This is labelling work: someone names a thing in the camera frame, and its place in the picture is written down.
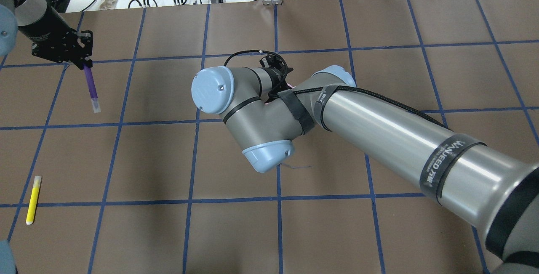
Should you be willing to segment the yellow highlighter pen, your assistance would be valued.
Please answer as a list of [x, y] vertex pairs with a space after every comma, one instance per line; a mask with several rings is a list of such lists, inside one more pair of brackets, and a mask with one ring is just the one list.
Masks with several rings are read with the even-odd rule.
[[25, 219], [26, 225], [32, 225], [35, 221], [35, 213], [38, 207], [38, 199], [39, 199], [39, 192], [40, 192], [41, 184], [42, 184], [42, 176], [35, 176], [33, 180], [31, 195], [29, 198], [27, 216]]

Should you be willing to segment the purple highlighter pen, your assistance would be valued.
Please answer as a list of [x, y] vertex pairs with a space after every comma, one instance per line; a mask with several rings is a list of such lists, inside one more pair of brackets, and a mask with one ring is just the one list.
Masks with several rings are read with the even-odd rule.
[[91, 98], [93, 112], [100, 113], [101, 107], [100, 107], [100, 102], [99, 102], [99, 98], [98, 98], [98, 94], [96, 90], [96, 84], [93, 78], [92, 69], [88, 67], [87, 65], [84, 65], [83, 72], [85, 73], [86, 83], [87, 83], [87, 87], [89, 91], [89, 96]]

